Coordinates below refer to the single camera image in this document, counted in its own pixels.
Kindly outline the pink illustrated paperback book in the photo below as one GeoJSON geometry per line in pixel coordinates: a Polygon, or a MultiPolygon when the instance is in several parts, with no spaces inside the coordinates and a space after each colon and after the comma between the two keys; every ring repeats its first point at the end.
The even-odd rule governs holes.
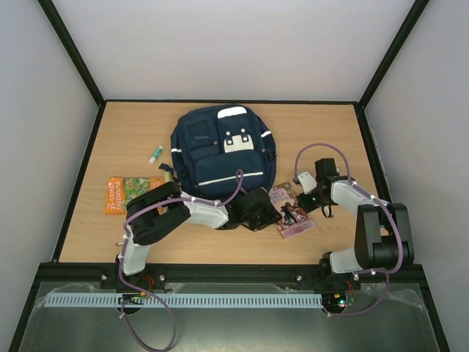
{"type": "Polygon", "coordinates": [[[317,225],[307,212],[299,206],[298,196],[290,182],[274,186],[270,192],[270,201],[281,215],[276,227],[283,239],[314,230],[317,225]]]}

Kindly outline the navy blue student backpack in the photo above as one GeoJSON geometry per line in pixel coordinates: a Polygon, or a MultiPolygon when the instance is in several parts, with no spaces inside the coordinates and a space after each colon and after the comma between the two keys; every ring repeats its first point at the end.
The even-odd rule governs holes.
{"type": "Polygon", "coordinates": [[[270,190],[276,179],[276,143],[249,107],[232,104],[195,109],[178,119],[170,138],[172,165],[161,164],[195,197],[226,199],[237,187],[270,190]]]}

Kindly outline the orange Treehouse children's book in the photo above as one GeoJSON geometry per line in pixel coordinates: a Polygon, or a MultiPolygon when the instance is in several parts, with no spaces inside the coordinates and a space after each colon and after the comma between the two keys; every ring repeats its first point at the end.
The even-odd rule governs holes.
{"type": "Polygon", "coordinates": [[[104,214],[127,213],[127,204],[148,191],[161,186],[163,177],[111,177],[106,187],[104,214]]]}

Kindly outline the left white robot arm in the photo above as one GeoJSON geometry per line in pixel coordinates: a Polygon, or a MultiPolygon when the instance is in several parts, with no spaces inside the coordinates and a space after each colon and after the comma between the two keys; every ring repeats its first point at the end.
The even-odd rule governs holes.
{"type": "Polygon", "coordinates": [[[244,192],[236,187],[224,201],[208,200],[187,194],[171,181],[128,203],[119,269],[125,276],[141,273],[151,245],[182,224],[200,224],[214,230],[243,226],[257,232],[280,220],[280,213],[263,188],[244,192]]]}

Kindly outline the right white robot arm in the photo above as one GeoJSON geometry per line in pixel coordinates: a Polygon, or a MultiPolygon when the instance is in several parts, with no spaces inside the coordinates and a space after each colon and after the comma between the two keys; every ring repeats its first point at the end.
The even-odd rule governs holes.
{"type": "Polygon", "coordinates": [[[335,160],[315,162],[316,175],[296,172],[294,182],[301,186],[299,205],[308,213],[320,209],[333,217],[332,207],[342,206],[355,217],[354,244],[347,249],[326,252],[320,260],[320,280],[335,287],[352,274],[376,272],[391,275],[412,265],[415,252],[408,209],[362,189],[354,178],[340,175],[335,160]]]}

